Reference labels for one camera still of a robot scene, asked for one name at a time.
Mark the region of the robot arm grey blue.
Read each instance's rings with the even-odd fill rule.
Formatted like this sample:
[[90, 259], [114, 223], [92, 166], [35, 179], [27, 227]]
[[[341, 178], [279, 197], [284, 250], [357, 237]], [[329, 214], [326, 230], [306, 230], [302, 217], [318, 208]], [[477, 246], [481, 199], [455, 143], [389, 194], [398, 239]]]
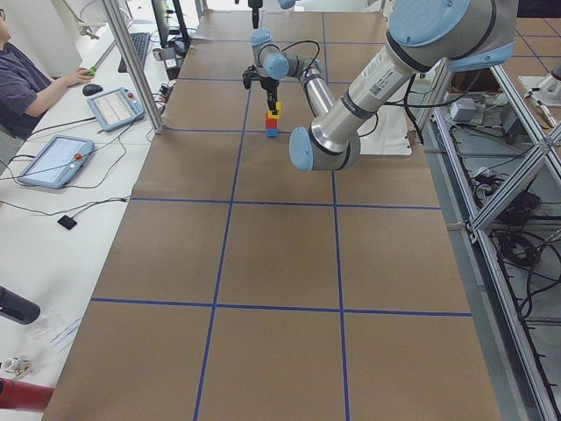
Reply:
[[[297, 0], [278, 0], [279, 6], [283, 9], [289, 9], [296, 4]], [[259, 9], [263, 7], [263, 0], [248, 0], [248, 7], [252, 10], [252, 16], [256, 18], [259, 14]]]
[[316, 59], [287, 54], [266, 28], [254, 27], [251, 45], [259, 77], [299, 80], [314, 119], [294, 129], [289, 156], [301, 171], [338, 171], [360, 153], [358, 130], [416, 74], [440, 60], [452, 72], [490, 68], [514, 51], [516, 1], [396, 1], [386, 44], [366, 64], [340, 98], [334, 98]]

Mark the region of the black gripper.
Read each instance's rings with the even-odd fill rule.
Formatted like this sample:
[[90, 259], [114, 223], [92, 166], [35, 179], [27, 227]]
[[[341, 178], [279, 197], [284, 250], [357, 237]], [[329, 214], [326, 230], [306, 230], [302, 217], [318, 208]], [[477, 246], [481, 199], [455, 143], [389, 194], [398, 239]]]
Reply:
[[262, 0], [248, 0], [248, 7], [252, 10], [252, 17], [257, 18], [262, 8]]
[[270, 77], [264, 77], [260, 81], [260, 86], [266, 91], [267, 108], [271, 112], [278, 112], [277, 107], [277, 89], [280, 82]]

